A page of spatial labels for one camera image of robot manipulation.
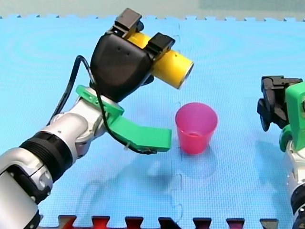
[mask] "gray wall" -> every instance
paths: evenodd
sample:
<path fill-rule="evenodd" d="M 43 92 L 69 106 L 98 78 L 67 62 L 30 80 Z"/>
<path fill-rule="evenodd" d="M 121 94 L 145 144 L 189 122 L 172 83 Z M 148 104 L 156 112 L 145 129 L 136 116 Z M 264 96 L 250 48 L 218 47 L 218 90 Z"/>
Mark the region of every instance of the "gray wall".
<path fill-rule="evenodd" d="M 264 17 L 283 19 L 295 17 L 298 21 L 305 18 L 305 0 L 0 0 L 0 15 L 21 16 L 38 13 L 85 15 L 117 15 L 130 7 L 142 15 L 157 17 L 185 15 L 226 16 L 242 20 L 244 17 Z"/>

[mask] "black cable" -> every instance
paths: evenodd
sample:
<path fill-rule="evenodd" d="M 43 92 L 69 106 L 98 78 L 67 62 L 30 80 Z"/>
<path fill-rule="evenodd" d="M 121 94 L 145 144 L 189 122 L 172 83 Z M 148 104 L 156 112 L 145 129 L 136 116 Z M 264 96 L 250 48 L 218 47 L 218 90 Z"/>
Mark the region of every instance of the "black cable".
<path fill-rule="evenodd" d="M 101 90 L 97 83 L 96 83 L 96 79 L 94 77 L 94 75 L 91 73 L 91 70 L 90 70 L 90 66 L 88 64 L 88 62 L 86 61 L 86 59 L 81 56 L 81 55 L 78 55 L 75 59 L 75 62 L 74 62 L 74 66 L 73 66 L 73 69 L 72 69 L 72 72 L 71 72 L 71 75 L 70 75 L 70 79 L 69 79 L 69 82 L 68 82 L 68 85 L 67 85 L 67 88 L 59 102 L 59 104 L 57 105 L 51 119 L 59 114 L 61 112 L 61 110 L 63 109 L 63 107 L 65 106 L 70 94 L 71 94 L 71 91 L 72 91 L 72 88 L 74 86 L 74 83 L 75 83 L 75 79 L 76 79 L 76 76 L 77 76 L 77 73 L 78 73 L 78 70 L 80 68 L 80 64 L 81 62 L 85 65 L 85 68 L 88 72 L 88 75 L 90 77 L 90 80 L 91 82 L 93 83 L 94 85 L 94 90 L 96 92 L 96 95 L 97 95 L 97 99 L 99 101 L 99 104 L 100 104 L 100 108 L 101 108 L 101 111 L 102 111 L 102 118 L 103 118 L 103 121 L 104 121 L 104 125 L 105 125 L 105 128 L 107 130 L 107 132 L 110 134 L 110 136 L 112 138 L 114 138 L 116 141 L 118 141 L 119 143 L 121 143 L 122 145 L 124 145 L 125 147 L 129 148 L 130 150 L 132 150 L 133 152 L 136 152 L 136 153 L 139 153 L 139 154 L 155 154 L 156 152 L 155 151 L 152 151 L 150 149 L 148 150 L 145 150 L 145 151 L 141 151 L 141 150 L 138 150 L 136 149 L 135 147 L 133 146 L 129 146 L 128 143 L 120 140 L 117 136 L 115 136 L 115 134 L 112 132 L 112 130 L 109 128 L 108 126 L 108 123 L 107 123 L 107 117 L 106 117 L 106 112 L 105 112 L 105 109 L 104 109 L 104 106 L 103 106 L 103 103 L 102 103 L 102 99 L 101 99 L 101 95 L 103 94 L 102 92 L 100 92 L 99 90 Z"/>

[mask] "pink cup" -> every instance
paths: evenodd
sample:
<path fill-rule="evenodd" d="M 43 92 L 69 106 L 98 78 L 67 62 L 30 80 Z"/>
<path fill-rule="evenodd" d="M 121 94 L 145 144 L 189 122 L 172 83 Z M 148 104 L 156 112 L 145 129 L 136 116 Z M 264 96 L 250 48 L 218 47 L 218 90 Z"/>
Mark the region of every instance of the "pink cup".
<path fill-rule="evenodd" d="M 175 120 L 180 147 L 190 155 L 199 154 L 207 148 L 218 123 L 215 111 L 201 103 L 182 106 Z"/>

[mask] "green 3d-printed part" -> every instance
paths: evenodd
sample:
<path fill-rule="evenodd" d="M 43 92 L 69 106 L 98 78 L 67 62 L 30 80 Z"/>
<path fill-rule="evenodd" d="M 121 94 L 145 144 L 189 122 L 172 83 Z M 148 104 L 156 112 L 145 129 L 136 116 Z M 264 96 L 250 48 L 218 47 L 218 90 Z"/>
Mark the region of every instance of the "green 3d-printed part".
<path fill-rule="evenodd" d="M 86 87 L 79 85 L 76 93 L 87 102 L 100 108 L 97 96 L 90 93 Z M 172 131 L 153 127 L 139 126 L 122 117 L 124 109 L 115 107 L 103 101 L 108 113 L 107 124 L 113 133 L 124 142 L 139 150 L 168 151 L 171 148 Z"/>
<path fill-rule="evenodd" d="M 291 127 L 290 125 L 287 125 L 282 129 L 282 133 L 280 136 L 280 149 L 283 152 L 286 151 L 287 144 L 291 140 L 292 140 Z"/>
<path fill-rule="evenodd" d="M 290 128 L 289 132 L 294 147 L 296 150 L 300 150 L 305 147 L 305 82 L 289 86 L 285 92 L 285 99 L 290 126 L 286 131 Z M 283 137 L 289 139 L 288 132 Z"/>

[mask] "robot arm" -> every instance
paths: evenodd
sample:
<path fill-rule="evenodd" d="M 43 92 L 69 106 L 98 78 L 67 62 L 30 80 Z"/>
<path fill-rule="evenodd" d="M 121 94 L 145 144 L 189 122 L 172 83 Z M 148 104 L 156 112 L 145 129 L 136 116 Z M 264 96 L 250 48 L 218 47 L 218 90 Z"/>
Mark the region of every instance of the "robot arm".
<path fill-rule="evenodd" d="M 262 92 L 257 112 L 264 131 L 271 123 L 282 129 L 279 145 L 285 152 L 293 229 L 305 228 L 305 83 L 302 79 L 264 76 Z"/>
<path fill-rule="evenodd" d="M 140 33 L 140 19 L 140 14 L 126 9 L 99 39 L 90 66 L 82 56 L 76 58 L 67 89 L 48 124 L 0 156 L 1 229 L 36 229 L 41 219 L 38 204 L 88 152 L 91 142 L 106 132 L 137 153 L 169 150 L 170 130 L 142 127 L 125 119 L 118 103 L 154 77 L 180 88 L 193 62 L 171 50 L 174 39 Z M 79 85 L 74 106 L 62 112 L 81 62 L 90 84 Z"/>

